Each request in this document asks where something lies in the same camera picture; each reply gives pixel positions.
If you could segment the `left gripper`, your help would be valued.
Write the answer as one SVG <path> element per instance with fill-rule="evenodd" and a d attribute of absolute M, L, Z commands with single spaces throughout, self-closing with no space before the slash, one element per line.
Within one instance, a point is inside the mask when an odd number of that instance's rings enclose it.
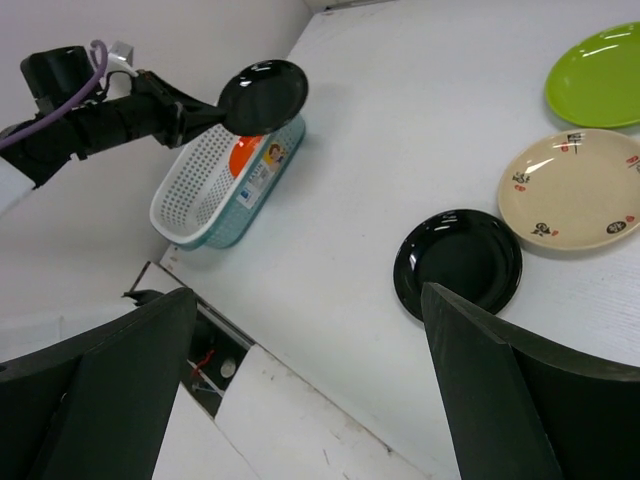
<path fill-rule="evenodd" d="M 197 100 L 152 71 L 139 70 L 128 95 L 74 112 L 80 158 L 145 138 L 176 148 L 184 135 L 199 135 L 222 123 L 227 111 Z"/>

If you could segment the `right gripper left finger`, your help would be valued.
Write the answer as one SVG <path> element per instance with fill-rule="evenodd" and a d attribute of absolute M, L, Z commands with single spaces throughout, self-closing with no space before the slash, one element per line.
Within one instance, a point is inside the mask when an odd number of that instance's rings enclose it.
<path fill-rule="evenodd" d="M 2 478 L 151 478 L 195 320 L 178 288 L 2 362 Z"/>

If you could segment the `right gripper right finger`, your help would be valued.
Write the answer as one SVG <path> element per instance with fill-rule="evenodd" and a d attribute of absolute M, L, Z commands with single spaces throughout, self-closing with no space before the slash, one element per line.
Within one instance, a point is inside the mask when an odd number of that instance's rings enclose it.
<path fill-rule="evenodd" d="M 427 283 L 421 305 L 464 479 L 636 479 L 639 370 Z"/>

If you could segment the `orange plate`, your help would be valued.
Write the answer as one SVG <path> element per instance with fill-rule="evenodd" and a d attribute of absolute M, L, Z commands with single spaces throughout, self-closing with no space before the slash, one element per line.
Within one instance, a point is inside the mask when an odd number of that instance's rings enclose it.
<path fill-rule="evenodd" d="M 264 143 L 263 136 L 241 136 L 231 148 L 228 167 L 234 179 L 259 157 Z"/>

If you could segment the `black plate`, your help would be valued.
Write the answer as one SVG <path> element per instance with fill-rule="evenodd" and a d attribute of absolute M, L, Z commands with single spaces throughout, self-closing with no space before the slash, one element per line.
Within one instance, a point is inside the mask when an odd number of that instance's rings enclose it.
<path fill-rule="evenodd" d="M 497 314 L 514 297 L 523 255 L 512 230 L 479 210 L 441 212 L 404 239 L 393 265 L 393 285 L 404 309 L 423 320 L 421 292 L 437 283 L 483 310 Z"/>
<path fill-rule="evenodd" d="M 254 63 L 234 76 L 220 93 L 222 125 L 240 136 L 273 133 L 293 120 L 309 93 L 305 72 L 281 59 Z"/>

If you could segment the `beige plate with small motifs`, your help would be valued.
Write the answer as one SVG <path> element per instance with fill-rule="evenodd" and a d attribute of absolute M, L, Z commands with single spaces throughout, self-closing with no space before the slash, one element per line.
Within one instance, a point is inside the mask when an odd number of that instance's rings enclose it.
<path fill-rule="evenodd" d="M 501 217 L 541 249 L 596 250 L 639 231 L 639 141 L 611 130 L 543 138 L 506 167 Z"/>

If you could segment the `green plate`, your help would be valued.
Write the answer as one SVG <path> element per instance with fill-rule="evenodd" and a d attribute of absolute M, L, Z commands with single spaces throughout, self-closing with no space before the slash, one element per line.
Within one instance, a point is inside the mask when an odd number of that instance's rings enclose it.
<path fill-rule="evenodd" d="M 544 88 L 547 105 L 562 120 L 588 128 L 639 123 L 639 23 L 602 30 L 564 53 Z"/>

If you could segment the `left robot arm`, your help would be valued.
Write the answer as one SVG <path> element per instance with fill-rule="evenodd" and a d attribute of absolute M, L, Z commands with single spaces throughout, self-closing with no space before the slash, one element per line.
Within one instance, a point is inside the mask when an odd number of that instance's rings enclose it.
<path fill-rule="evenodd" d="M 72 158 L 152 136 L 177 148 L 224 121 L 225 110 L 172 87 L 151 71 L 123 69 L 127 95 L 109 99 L 108 49 L 67 46 L 29 55 L 20 70 L 36 116 L 1 133 L 1 210 L 45 185 Z"/>

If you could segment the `white perforated plastic bin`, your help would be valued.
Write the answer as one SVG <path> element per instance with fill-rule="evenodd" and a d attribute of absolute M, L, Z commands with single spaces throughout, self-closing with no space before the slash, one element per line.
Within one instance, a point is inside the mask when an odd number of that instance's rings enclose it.
<path fill-rule="evenodd" d="M 281 178 L 306 133 L 302 116 L 263 136 L 261 153 L 234 179 L 228 167 L 240 136 L 216 126 L 184 147 L 150 206 L 155 230 L 191 251 L 239 241 Z"/>

